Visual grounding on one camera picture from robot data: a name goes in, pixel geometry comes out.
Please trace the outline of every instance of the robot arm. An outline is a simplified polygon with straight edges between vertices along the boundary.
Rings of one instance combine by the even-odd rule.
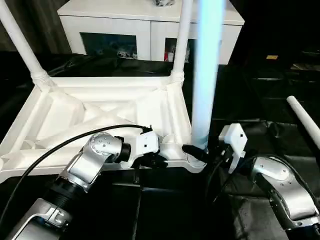
[[[158,153],[159,140],[154,131],[128,138],[127,142],[106,132],[92,135],[43,198],[35,201],[7,240],[58,240],[74,212],[81,207],[82,197],[101,172],[117,169],[120,163],[135,168],[140,165],[166,167],[165,159]]]
[[[229,174],[238,166],[245,165],[243,174],[267,193],[274,214],[290,240],[320,240],[320,213],[316,200],[298,181],[289,166],[276,157],[266,156],[257,156],[255,160],[245,164],[247,137],[239,123],[225,126],[219,135],[219,141],[224,145],[221,156],[226,160]],[[198,159],[210,159],[204,151],[195,151],[194,148],[183,147],[185,152]]]
[[[313,198],[280,160],[257,157],[250,178],[268,194],[274,214],[285,231],[320,223]]]

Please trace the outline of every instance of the glass cabinet door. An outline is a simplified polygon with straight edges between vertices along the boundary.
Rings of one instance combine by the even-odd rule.
[[[186,47],[185,62],[193,63],[195,58],[195,39],[189,39]],[[176,54],[176,38],[166,38],[164,47],[163,60],[165,62],[173,62]]]
[[[151,59],[150,21],[63,15],[60,19],[73,53]]]

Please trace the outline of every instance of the black cable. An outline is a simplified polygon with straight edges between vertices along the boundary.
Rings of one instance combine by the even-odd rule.
[[[209,177],[208,177],[208,181],[206,183],[206,186],[205,186],[205,191],[204,191],[204,197],[205,197],[205,200],[207,201],[208,199],[208,194],[209,194],[209,189],[210,189],[210,185],[211,185],[211,182],[212,182],[212,178],[214,177],[214,175],[216,174],[217,170],[219,169],[220,165],[224,162],[224,159],[221,158],[217,163],[216,165],[214,166],[212,172],[210,173]]]
[[[240,171],[240,169],[245,166],[248,162],[252,161],[253,159],[255,159],[256,157],[258,157],[257,155],[254,155],[252,157],[249,157],[247,159],[245,159],[230,175],[229,177],[226,179],[226,181],[223,183],[222,187],[220,188],[220,191],[218,192],[218,194],[215,196],[214,200],[212,201],[212,205],[215,204],[215,202],[217,201],[217,199],[219,198],[219,196],[222,194],[222,192],[225,190],[225,188],[227,187],[227,185],[231,182],[231,180],[235,177],[235,175]]]
[[[99,133],[99,132],[102,132],[102,131],[108,131],[108,130],[112,130],[112,129],[120,129],[120,128],[136,128],[136,129],[142,129],[143,131],[149,131],[151,130],[151,128],[149,127],[145,127],[145,126],[140,126],[140,125],[133,125],[133,124],[122,124],[122,125],[114,125],[114,126],[106,126],[106,127],[102,127],[102,128],[99,128],[99,129],[95,129],[95,130],[92,130],[92,131],[88,131],[88,132],[85,132],[85,133],[82,133],[78,136],[74,136],[66,141],[64,141],[63,143],[60,143],[59,145],[55,146],[54,148],[50,149],[49,151],[47,151],[45,154],[43,154],[41,157],[39,157],[34,163],[31,164],[31,166],[29,166],[27,168],[27,170],[23,173],[23,175],[21,176],[19,182],[17,183],[17,185],[15,186],[15,188],[13,189],[10,197],[9,197],[9,200],[7,201],[6,205],[5,205],[5,208],[1,214],[1,217],[0,217],[0,228],[3,224],[3,221],[4,221],[4,218],[5,218],[5,215],[8,211],[8,208],[9,208],[9,205],[10,203],[12,202],[16,192],[17,192],[17,189],[19,188],[19,186],[21,185],[22,181],[30,174],[30,172],[39,164],[41,163],[44,159],[46,159],[48,156],[50,156],[51,154],[53,154],[54,152],[56,152],[57,150],[61,149],[62,147],[64,147],[65,145],[68,145],[69,143],[71,142],[74,142],[78,139],[81,139],[83,137],[86,137],[86,136],[89,136],[91,134],[96,134],[96,133]]]

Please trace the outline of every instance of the cabinet top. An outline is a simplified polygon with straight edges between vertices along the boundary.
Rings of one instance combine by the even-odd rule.
[[[197,2],[193,0],[192,23],[197,22]],[[182,0],[172,6],[158,7],[152,0],[70,0],[59,10],[60,16],[135,19],[162,22],[179,22]],[[225,25],[245,23],[234,6],[226,0]]]

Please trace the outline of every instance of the cabinet door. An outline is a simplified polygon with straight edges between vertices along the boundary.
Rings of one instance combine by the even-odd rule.
[[[150,21],[60,16],[70,48],[76,54],[150,60]]]
[[[235,47],[241,26],[223,25],[222,40],[220,46],[219,64],[226,65],[229,62],[230,56]],[[178,22],[151,22],[151,60],[164,61],[172,60],[172,51],[178,37],[179,23]],[[191,23],[189,32],[189,42],[187,49],[186,62],[193,59],[195,43],[197,39],[197,24]]]

